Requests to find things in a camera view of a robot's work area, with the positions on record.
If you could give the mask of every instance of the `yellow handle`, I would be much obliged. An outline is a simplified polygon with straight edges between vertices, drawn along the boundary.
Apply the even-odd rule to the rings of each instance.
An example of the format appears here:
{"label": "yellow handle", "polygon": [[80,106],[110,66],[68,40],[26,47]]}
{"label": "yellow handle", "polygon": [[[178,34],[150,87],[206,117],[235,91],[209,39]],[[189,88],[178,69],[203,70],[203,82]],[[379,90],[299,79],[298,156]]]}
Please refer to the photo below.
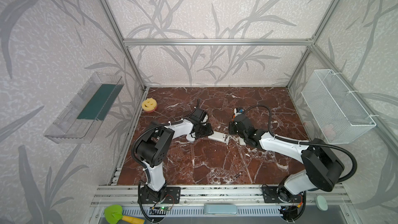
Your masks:
{"label": "yellow handle", "polygon": [[125,216],[123,215],[122,220],[131,224],[144,224],[145,220],[131,217],[131,216]]}

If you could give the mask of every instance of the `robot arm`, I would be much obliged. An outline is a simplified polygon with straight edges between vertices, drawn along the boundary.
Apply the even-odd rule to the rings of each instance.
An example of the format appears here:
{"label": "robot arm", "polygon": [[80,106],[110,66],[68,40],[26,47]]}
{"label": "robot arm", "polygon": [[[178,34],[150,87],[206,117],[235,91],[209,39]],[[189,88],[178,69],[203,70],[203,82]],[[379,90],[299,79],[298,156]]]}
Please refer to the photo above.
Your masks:
{"label": "robot arm", "polygon": [[[178,124],[171,124],[147,132],[135,146],[135,152],[142,163],[146,165],[146,190],[152,196],[152,201],[161,201],[166,192],[166,180],[163,176],[163,160],[167,156],[172,139],[186,135],[189,142],[213,134],[211,124],[207,123],[206,111],[196,107],[195,110]],[[148,129],[158,125],[151,122]]]}
{"label": "robot arm", "polygon": [[[252,147],[278,152],[304,164],[304,170],[286,177],[278,186],[278,197],[283,202],[289,202],[293,195],[313,188],[332,191],[344,170],[343,163],[330,148],[306,145],[309,141],[292,144],[279,140],[265,130],[255,129],[249,118],[239,113],[239,109],[235,111],[229,133],[238,134],[246,144]],[[315,139],[312,143],[324,144],[320,139]]]}

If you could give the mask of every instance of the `clear plastic tray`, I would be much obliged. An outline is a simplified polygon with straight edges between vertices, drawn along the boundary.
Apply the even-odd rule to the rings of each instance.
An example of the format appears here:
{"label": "clear plastic tray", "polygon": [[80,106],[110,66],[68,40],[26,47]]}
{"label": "clear plastic tray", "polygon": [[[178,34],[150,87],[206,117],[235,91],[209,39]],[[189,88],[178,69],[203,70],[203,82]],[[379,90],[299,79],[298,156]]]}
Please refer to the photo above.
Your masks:
{"label": "clear plastic tray", "polygon": [[123,85],[119,75],[95,72],[44,136],[58,144],[91,143]]}

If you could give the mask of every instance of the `metal grate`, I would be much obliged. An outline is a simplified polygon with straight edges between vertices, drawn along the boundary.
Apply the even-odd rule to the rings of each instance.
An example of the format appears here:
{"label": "metal grate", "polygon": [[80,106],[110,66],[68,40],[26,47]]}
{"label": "metal grate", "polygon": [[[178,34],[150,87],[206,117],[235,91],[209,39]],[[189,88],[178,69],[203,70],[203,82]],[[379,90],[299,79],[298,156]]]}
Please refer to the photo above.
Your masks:
{"label": "metal grate", "polygon": [[[237,217],[274,217],[281,216],[278,209],[279,206],[237,206],[238,212],[235,216]],[[158,215],[151,215],[150,207],[144,207],[147,215],[150,217],[162,217]],[[143,217],[139,207],[123,207],[123,215]],[[177,206],[173,207],[171,211],[167,211],[167,217],[218,217],[221,215],[207,215],[203,213],[203,206]]]}
{"label": "metal grate", "polygon": [[314,70],[301,94],[330,144],[350,143],[376,126],[331,69]]}

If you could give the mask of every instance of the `leaf patterned wallpaper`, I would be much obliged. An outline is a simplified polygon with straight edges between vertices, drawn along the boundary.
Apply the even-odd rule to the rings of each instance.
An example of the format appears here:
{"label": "leaf patterned wallpaper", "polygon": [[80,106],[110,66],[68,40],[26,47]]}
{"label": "leaf patterned wallpaper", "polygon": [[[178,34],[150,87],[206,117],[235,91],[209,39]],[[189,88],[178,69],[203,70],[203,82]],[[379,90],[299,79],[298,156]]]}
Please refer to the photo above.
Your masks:
{"label": "leaf patterned wallpaper", "polygon": [[[317,45],[398,134],[396,40],[398,0],[343,0]],[[291,88],[311,138],[321,137],[322,132],[300,93],[313,70],[323,68],[312,55]],[[358,161],[357,173],[343,184],[362,222],[396,223],[398,158],[374,130],[341,146]]]}
{"label": "leaf patterned wallpaper", "polygon": [[[142,91],[97,0],[0,0],[0,223],[81,223]],[[93,72],[125,86],[90,144],[43,136]]]}
{"label": "leaf patterned wallpaper", "polygon": [[[331,0],[107,0],[124,38],[311,38]],[[131,46],[148,85],[285,86],[304,47]]]}

